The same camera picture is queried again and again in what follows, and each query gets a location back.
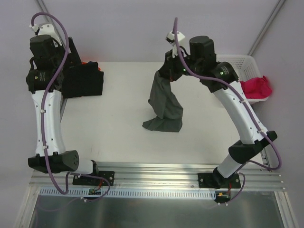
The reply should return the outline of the grey t shirt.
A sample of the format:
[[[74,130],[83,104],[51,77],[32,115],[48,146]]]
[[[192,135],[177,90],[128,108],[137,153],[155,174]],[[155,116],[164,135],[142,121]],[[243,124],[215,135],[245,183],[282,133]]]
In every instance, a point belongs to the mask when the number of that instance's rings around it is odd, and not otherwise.
[[[182,128],[183,107],[171,90],[170,80],[154,75],[148,103],[155,117],[143,122],[142,127],[149,131],[178,133]]]

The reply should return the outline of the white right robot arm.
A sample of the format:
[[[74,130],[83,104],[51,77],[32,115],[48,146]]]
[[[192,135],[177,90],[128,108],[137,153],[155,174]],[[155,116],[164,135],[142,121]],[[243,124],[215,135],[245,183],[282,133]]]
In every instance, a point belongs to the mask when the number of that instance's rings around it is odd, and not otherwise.
[[[181,42],[185,36],[169,32],[166,40],[172,50],[165,54],[159,72],[170,81],[182,75],[199,78],[209,91],[221,102],[233,121],[240,139],[228,149],[224,161],[214,169],[204,183],[210,188],[225,187],[232,175],[268,145],[274,146],[275,131],[269,131],[260,122],[246,99],[241,83],[233,66],[218,62],[214,42],[207,36],[196,36],[189,40],[190,53],[183,52]]]

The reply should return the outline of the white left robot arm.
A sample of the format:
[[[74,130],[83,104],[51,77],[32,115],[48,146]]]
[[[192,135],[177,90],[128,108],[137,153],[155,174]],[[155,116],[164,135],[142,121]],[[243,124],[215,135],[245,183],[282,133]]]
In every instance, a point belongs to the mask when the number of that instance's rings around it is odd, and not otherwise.
[[[28,159],[29,167],[43,173],[74,172],[83,174],[88,184],[96,184],[100,173],[93,160],[81,159],[76,150],[66,150],[61,133],[65,48],[52,24],[31,25],[35,35],[30,39],[30,70],[26,77],[34,102],[37,122],[35,155]]]

